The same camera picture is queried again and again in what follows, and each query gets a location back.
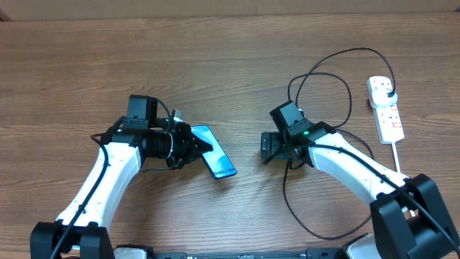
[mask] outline wooden surface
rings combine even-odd
[[[259,159],[261,132],[276,129],[268,112],[287,101],[289,80],[328,54],[361,46],[384,53],[395,71],[406,135],[397,145],[402,171],[429,175],[459,228],[459,14],[4,22],[0,258],[29,257],[32,228],[52,222],[93,167],[97,147],[89,135],[126,114],[130,94],[155,96],[181,109],[190,124],[209,125],[238,174],[215,181],[201,161],[140,173],[115,213],[113,245],[187,253],[303,250],[371,232],[369,223],[333,242],[309,235],[284,203],[285,163],[263,166]],[[343,129],[394,168],[367,101],[366,81],[388,76],[385,63],[355,52],[318,70],[349,82],[353,114]],[[314,122],[337,124],[346,116],[346,90],[333,78],[312,77],[300,107]],[[145,168],[159,165],[148,160]],[[287,196],[304,223],[326,236],[369,215],[355,195],[312,168],[290,172]]]
[[[12,21],[454,12],[460,0],[0,0]]]

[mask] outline phone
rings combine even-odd
[[[192,126],[192,133],[201,140],[213,146],[212,151],[201,155],[203,162],[209,169],[214,179],[219,180],[225,177],[236,175],[236,169],[231,164],[229,157],[225,154],[214,134],[208,126]]]

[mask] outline blue phone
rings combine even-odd
[[[213,146],[212,151],[201,155],[203,162],[209,169],[214,179],[219,180],[225,177],[236,175],[236,169],[225,154],[214,134],[208,126],[192,126],[192,133],[201,140]]]

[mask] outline white power strip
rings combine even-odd
[[[367,81],[369,100],[372,104],[372,97],[375,93],[387,93],[392,90],[391,80],[384,76],[372,76]],[[395,156],[396,171],[400,173],[399,159],[397,158],[396,142],[404,138],[403,125],[401,124],[400,113],[396,104],[372,108],[374,111],[375,125],[379,135],[380,143],[391,144]]]

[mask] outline tabletop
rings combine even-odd
[[[89,136],[126,114],[130,94],[157,97],[182,110],[187,123],[208,125],[238,173],[216,181],[198,160],[182,170],[137,174],[111,224],[112,245],[187,253],[304,250],[372,232],[367,223],[340,240],[309,235],[283,199],[285,162],[263,165],[260,158],[261,133],[276,130],[269,111],[288,100],[290,79],[350,47],[371,47],[389,60],[405,130],[397,144],[402,172],[431,177],[459,228],[458,13],[2,22],[0,257],[29,257],[33,227],[52,222],[93,167],[98,147]],[[318,71],[348,82],[353,112],[342,128],[394,169],[367,98],[370,76],[390,76],[383,60],[356,51]],[[348,105],[344,85],[323,76],[309,78],[299,98],[314,122],[338,124]],[[144,168],[163,165],[148,159]],[[314,168],[289,172],[287,197],[304,224],[324,236],[369,216],[367,205]]]

